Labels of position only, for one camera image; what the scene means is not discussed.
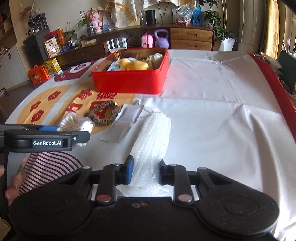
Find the woven bracelet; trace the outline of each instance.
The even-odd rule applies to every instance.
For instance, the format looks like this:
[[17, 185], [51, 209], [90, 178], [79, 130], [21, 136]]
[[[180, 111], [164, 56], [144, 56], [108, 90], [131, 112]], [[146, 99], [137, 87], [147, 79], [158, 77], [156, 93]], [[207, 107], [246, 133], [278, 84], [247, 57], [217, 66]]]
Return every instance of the woven bracelet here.
[[[101, 111], [102, 109], [104, 109], [108, 106], [113, 107], [113, 110], [111, 112], [111, 116], [107, 119], [100, 120], [99, 117], [95, 113], [98, 111]], [[121, 110], [121, 107], [117, 102], [114, 102], [113, 100], [108, 100], [108, 101], [105, 101], [105, 102], [101, 103], [100, 105], [96, 106], [95, 108], [91, 109], [91, 111], [88, 113], [88, 117], [95, 123], [96, 126], [107, 126], [115, 120], [115, 118], [118, 115], [118, 113], [120, 112], [120, 110]]]

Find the red tin box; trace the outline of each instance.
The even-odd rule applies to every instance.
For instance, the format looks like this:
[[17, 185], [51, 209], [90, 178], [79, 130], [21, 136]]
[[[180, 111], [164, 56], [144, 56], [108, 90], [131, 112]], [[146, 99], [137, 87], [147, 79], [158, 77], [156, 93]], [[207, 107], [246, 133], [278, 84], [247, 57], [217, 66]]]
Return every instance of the red tin box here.
[[107, 71], [116, 61], [110, 54], [91, 70], [91, 76], [98, 92], [159, 94], [163, 89], [168, 72], [168, 50], [165, 48], [129, 48], [118, 50], [120, 58], [146, 59], [149, 55], [161, 53], [164, 58], [158, 69]]

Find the purple kettlebell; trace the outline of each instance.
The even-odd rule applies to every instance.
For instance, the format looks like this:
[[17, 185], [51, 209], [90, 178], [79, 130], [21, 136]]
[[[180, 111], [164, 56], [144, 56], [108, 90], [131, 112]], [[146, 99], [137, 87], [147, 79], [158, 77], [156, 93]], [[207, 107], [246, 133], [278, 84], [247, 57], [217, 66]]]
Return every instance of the purple kettlebell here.
[[[160, 37], [157, 36], [158, 32], [166, 32], [167, 36], [165, 38], [160, 38]], [[156, 38], [155, 47], [168, 49], [168, 47], [169, 47], [168, 31], [166, 29], [158, 29], [158, 30], [155, 30], [154, 35], [155, 35], [155, 38]]]

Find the metal screw head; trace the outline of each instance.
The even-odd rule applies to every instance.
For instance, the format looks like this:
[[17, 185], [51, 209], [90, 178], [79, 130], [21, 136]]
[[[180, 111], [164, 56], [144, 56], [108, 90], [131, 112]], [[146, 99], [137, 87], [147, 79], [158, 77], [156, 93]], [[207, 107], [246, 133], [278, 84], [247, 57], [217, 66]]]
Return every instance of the metal screw head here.
[[145, 207], [145, 206], [148, 206], [149, 203], [148, 202], [141, 202], [140, 205], [143, 206], [143, 207]]
[[96, 199], [99, 202], [110, 202], [112, 198], [109, 195], [102, 194], [97, 196]]
[[135, 207], [135, 208], [141, 207], [141, 205], [139, 203], [133, 203], [132, 206]]
[[188, 194], [181, 194], [178, 196], [178, 200], [181, 202], [191, 202], [192, 199], [192, 196]]

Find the wooden drawer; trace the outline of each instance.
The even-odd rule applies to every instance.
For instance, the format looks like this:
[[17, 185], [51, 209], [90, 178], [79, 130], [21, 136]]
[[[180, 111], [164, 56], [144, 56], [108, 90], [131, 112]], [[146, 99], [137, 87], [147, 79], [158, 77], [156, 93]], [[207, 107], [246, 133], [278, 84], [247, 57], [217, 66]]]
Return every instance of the wooden drawer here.
[[171, 49], [212, 50], [212, 43], [194, 40], [171, 39]]
[[64, 54], [56, 56], [56, 59], [60, 66], [69, 64], [75, 61], [88, 61], [95, 58], [101, 58], [105, 56], [105, 49], [103, 44], [92, 45], [72, 51], [68, 51]]
[[170, 38], [212, 42], [213, 32], [208, 30], [192, 29], [192, 28], [171, 28]]

